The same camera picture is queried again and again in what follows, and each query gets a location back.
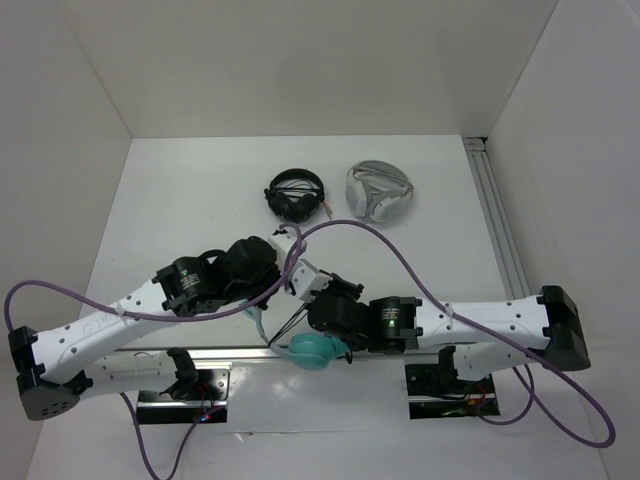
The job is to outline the teal cat-ear headphones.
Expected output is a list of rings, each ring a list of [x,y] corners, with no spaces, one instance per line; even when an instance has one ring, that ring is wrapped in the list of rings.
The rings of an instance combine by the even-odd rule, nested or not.
[[[275,352],[281,359],[289,361],[303,370],[322,371],[332,361],[338,360],[339,354],[352,353],[351,348],[345,342],[332,335],[322,333],[299,333],[294,335],[286,346],[279,345],[278,341],[285,334],[307,318],[308,312],[304,306],[299,307],[271,337],[266,334],[264,329],[261,309],[247,307],[243,313],[254,321],[257,333],[267,348]]]

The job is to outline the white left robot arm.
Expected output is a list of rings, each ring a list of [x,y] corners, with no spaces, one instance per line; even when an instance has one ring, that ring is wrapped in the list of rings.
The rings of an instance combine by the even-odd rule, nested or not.
[[[83,399],[131,390],[189,397],[199,373],[186,349],[135,354],[122,347],[178,319],[204,317],[235,302],[262,304],[285,258],[274,242],[251,236],[228,250],[180,257],[121,300],[57,329],[15,329],[8,340],[27,418],[47,420]]]

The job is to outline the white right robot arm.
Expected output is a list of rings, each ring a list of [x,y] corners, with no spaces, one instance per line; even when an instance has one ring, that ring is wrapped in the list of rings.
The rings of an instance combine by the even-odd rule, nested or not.
[[[399,296],[364,304],[362,286],[308,267],[293,274],[290,286],[312,329],[289,345],[293,362],[306,370],[323,370],[341,357],[386,355],[417,364],[434,355],[438,384],[457,392],[469,381],[530,362],[532,354],[563,372],[591,366],[577,307],[558,286],[518,300],[442,308]]]

